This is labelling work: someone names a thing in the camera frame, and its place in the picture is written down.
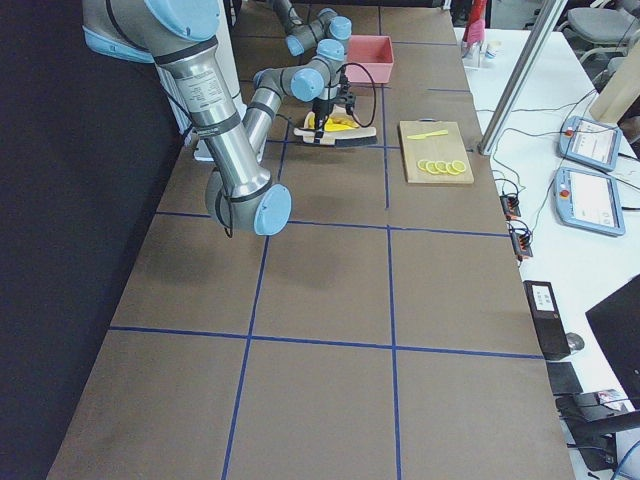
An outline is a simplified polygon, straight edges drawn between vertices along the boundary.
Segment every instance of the white label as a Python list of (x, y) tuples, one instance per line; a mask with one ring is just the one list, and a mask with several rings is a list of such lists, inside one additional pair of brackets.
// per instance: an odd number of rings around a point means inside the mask
[(549, 287), (542, 285), (531, 285), (533, 291), (533, 298), (536, 301), (536, 308), (538, 311), (553, 312), (553, 300), (551, 300), (551, 291)]
[(190, 112), (204, 112), (224, 100), (224, 91), (215, 72), (204, 72), (194, 77), (176, 80), (180, 93)]
[(606, 178), (571, 172), (571, 198), (576, 220), (604, 227), (616, 226)]
[(613, 128), (582, 120), (575, 132), (571, 151), (597, 162), (609, 163), (615, 133)]

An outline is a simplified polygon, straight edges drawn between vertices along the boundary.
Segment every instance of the white desk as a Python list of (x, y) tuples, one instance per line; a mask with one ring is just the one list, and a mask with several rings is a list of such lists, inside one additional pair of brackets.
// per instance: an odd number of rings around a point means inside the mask
[[(502, 42), (497, 57), (493, 60), (483, 58), (479, 69), (475, 68), (477, 57), (464, 60), (476, 110), (495, 109), (528, 34), (527, 31), (488, 30), (487, 41)], [(462, 30), (456, 29), (458, 40), (461, 36)], [(592, 89), (593, 85), (564, 37), (554, 32), (514, 108), (556, 108), (578, 101)], [(572, 114), (589, 116), (588, 106), (595, 95), (576, 106)], [(514, 112), (507, 128), (527, 133), (559, 131), (571, 108), (556, 112)], [(478, 112), (483, 130), (491, 115), (491, 112)], [(495, 158), (517, 171), (526, 187), (520, 194), (520, 209), (522, 220), (530, 228), (536, 223), (545, 192), (561, 162), (556, 155), (557, 137), (552, 134), (532, 138), (507, 131), (494, 149)], [(624, 140), (621, 152), (633, 153)], [(492, 166), (506, 178), (516, 181), (513, 173), (495, 163), (494, 156)], [(568, 160), (562, 166), (582, 168)], [(613, 174), (640, 185), (638, 162), (620, 158)], [(618, 187), (622, 205), (640, 206), (640, 192), (621, 183)], [(510, 185), (505, 185), (505, 190), (513, 191)], [(550, 193), (534, 232), (534, 257), (525, 260), (520, 268), (523, 280), (552, 283), (565, 331), (575, 332), (585, 340), (585, 349), (570, 357), (585, 392), (607, 388), (622, 390), (591, 332), (585, 312), (640, 273), (640, 214), (625, 212), (624, 220), (627, 233), (619, 238), (564, 226), (557, 220)], [(580, 465), (577, 453), (572, 454), (572, 460), (577, 478), (586, 478), (584, 464)]]

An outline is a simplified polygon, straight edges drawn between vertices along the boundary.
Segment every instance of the cutting board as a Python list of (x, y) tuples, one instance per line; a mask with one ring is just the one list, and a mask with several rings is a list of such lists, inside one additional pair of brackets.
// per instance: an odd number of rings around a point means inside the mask
[[(409, 135), (447, 130), (446, 135), (426, 137), (411, 140)], [(473, 172), (467, 157), (467, 151), (456, 122), (400, 122), (400, 141), (402, 143), (402, 157), (407, 182), (424, 183), (430, 185), (468, 185), (473, 183)], [(423, 172), (418, 168), (418, 162), (459, 160), (466, 166), (466, 170), (459, 175)]]

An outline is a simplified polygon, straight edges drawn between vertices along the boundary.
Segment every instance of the pink plastic bin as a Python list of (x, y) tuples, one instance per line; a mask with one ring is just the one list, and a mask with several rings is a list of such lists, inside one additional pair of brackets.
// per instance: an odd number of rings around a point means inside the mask
[[(375, 83), (387, 83), (393, 68), (391, 37), (375, 35), (352, 35), (349, 40), (348, 62), (357, 62), (369, 70)], [(347, 67), (347, 77), (352, 83), (371, 83), (360, 67)]]

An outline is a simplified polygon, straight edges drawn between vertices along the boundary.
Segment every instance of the dark background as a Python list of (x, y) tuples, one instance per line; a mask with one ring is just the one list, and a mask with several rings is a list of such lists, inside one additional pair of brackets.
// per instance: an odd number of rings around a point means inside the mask
[(0, 4), (0, 478), (64, 438), (180, 147), (164, 94), (84, 44), (82, 6)]

